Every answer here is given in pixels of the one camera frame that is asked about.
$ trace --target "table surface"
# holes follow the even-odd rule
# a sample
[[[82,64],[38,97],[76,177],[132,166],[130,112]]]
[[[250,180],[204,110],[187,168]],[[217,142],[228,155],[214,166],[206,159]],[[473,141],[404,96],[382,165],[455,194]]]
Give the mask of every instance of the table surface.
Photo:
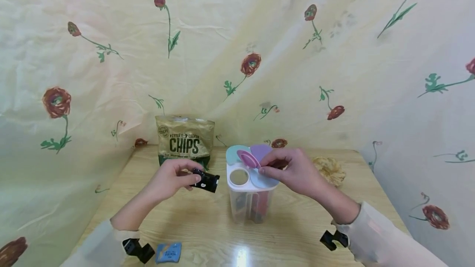
[[[333,157],[347,172],[341,191],[366,201],[407,233],[399,215],[361,155],[352,150],[308,149],[310,157]],[[319,239],[331,216],[310,198],[279,184],[263,224],[235,224],[226,180],[226,148],[214,148],[210,173],[221,176],[216,193],[181,189],[158,205],[140,227],[142,245],[182,242],[178,263],[162,266],[362,266],[346,248],[329,251]],[[157,146],[138,148],[113,183],[78,245],[148,182],[158,168]],[[130,257],[124,266],[143,266]]]

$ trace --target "white sleeve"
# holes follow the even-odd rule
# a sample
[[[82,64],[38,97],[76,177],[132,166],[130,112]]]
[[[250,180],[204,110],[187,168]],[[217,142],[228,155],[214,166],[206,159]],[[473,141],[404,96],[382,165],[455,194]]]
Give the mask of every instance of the white sleeve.
[[[127,258],[122,241],[140,238],[138,231],[119,231],[105,220],[84,240],[61,267],[119,267]]]
[[[447,267],[366,202],[362,202],[361,211],[353,223],[339,225],[332,221],[332,224],[348,236],[348,248],[355,261],[367,267]]]

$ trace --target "plastic cereal dispenser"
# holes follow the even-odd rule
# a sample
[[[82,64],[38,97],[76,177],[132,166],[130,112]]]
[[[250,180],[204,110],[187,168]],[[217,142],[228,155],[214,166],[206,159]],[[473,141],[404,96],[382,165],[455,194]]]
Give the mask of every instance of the plastic cereal dispenser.
[[[231,213],[236,223],[263,223],[279,181],[259,174],[259,162],[272,151],[268,145],[234,145],[226,151]]]

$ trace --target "floral curtain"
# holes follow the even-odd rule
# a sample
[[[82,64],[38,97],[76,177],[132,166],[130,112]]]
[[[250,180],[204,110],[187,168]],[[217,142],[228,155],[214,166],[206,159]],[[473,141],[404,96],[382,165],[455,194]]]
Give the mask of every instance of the floral curtain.
[[[474,3],[0,0],[0,266],[59,266],[163,114],[216,146],[360,151],[413,237],[471,266]]]

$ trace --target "person's left hand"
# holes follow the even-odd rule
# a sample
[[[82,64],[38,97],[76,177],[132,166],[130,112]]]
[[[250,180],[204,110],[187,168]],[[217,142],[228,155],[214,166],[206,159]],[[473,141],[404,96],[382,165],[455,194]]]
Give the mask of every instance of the person's left hand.
[[[191,185],[201,180],[198,174],[188,172],[193,168],[203,170],[200,164],[190,159],[168,159],[142,189],[142,193],[160,203],[175,195],[181,187],[191,191]]]

